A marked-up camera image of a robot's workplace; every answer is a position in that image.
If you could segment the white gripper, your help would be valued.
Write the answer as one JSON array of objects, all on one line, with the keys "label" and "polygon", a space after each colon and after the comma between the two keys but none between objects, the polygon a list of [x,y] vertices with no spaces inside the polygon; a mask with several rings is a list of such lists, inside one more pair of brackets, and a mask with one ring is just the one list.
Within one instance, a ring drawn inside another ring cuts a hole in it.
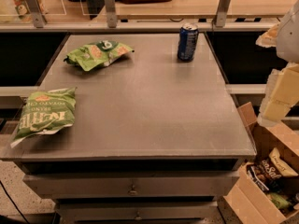
[{"label": "white gripper", "polygon": [[280,21],[260,35],[256,45],[276,47],[277,56],[287,62],[281,71],[273,69],[265,87],[258,123],[272,127],[281,122],[299,102],[299,0]]}]

